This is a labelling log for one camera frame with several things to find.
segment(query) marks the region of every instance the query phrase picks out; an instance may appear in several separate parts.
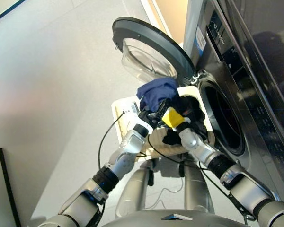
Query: gray floor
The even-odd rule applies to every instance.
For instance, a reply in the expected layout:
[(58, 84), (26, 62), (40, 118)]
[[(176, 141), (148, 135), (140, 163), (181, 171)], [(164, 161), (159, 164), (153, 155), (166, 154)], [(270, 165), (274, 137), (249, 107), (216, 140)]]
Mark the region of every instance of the gray floor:
[[(112, 42), (112, 23), (121, 16), (148, 20), (139, 0), (27, 0), (0, 20), (0, 147), (23, 226), (55, 215), (95, 174), (98, 145), (113, 120), (111, 103), (141, 85), (122, 67)], [(117, 145), (113, 130), (102, 163)], [(110, 194), (101, 224), (115, 218), (129, 177)], [(179, 178), (156, 173), (146, 205), (163, 187), (180, 186)], [(242, 222), (217, 189), (210, 191), (218, 215)], [(164, 192), (162, 200), (167, 208), (183, 208), (183, 190)]]

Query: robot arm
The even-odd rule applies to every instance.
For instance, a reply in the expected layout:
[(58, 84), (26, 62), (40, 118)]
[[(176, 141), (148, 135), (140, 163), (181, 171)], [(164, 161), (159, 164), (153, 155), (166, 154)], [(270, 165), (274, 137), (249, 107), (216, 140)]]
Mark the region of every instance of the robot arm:
[(63, 204), (57, 216), (39, 227), (96, 226), (100, 217), (98, 204), (103, 204), (117, 183), (132, 170), (136, 155), (141, 151), (148, 133), (147, 128), (136, 124), (112, 154), (109, 162)]
[(257, 219), (261, 227), (284, 226), (284, 202), (276, 201), (260, 181), (241, 166), (204, 143), (186, 122), (176, 127), (184, 148), (202, 162), (230, 190), (229, 199), (244, 216)]

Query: front-load washing machine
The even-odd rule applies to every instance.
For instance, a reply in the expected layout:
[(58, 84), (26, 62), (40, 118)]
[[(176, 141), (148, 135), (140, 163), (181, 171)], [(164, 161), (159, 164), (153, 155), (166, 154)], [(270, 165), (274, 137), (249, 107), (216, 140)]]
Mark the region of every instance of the front-load washing machine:
[(113, 33), (139, 79), (197, 86), (215, 146), (284, 201), (284, 1), (191, 0), (184, 50), (131, 17)]

